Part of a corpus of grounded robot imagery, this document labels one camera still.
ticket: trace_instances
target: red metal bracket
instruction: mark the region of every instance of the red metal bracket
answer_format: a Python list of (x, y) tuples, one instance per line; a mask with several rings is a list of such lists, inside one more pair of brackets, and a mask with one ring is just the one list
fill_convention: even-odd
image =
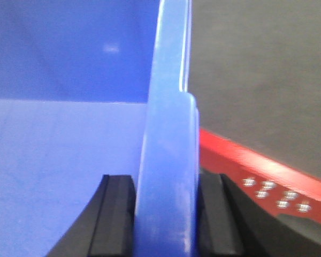
[(227, 174), (273, 216), (288, 214), (321, 224), (321, 180), (200, 129), (200, 164)]

